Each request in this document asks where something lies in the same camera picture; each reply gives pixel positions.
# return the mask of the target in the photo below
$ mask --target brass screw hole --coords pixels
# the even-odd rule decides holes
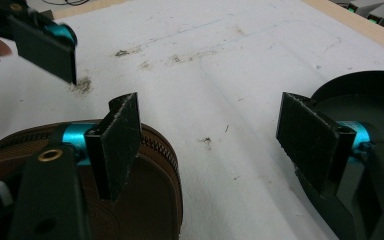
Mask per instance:
[[[23,10],[23,8],[20,6],[20,4],[16,4],[16,3],[10,4],[9,8],[11,8],[11,10],[17,11],[17,12]]]
[[[62,151],[60,149],[51,149],[40,154],[37,159],[41,162],[49,162],[58,159],[61,155]]]

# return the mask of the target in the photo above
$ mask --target brown leather surface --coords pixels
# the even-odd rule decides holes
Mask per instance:
[[[0,179],[42,149],[46,139],[11,144],[52,133],[56,125],[25,130],[0,141]],[[92,168],[79,167],[94,239],[178,239],[183,218],[177,159],[168,141],[142,125],[142,141],[129,180],[116,202],[98,198]]]

